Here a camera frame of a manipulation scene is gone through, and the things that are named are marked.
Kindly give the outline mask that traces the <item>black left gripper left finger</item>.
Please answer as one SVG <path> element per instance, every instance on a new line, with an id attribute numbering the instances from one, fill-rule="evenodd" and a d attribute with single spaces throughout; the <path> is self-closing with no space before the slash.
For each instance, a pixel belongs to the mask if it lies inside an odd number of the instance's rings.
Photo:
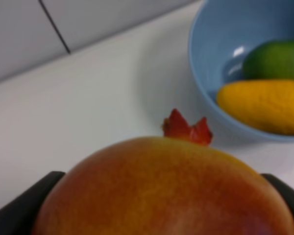
<path id="1" fill-rule="evenodd" d="M 54 186 L 65 175 L 52 171 L 0 209 L 0 235 L 29 235 L 37 213 Z"/>

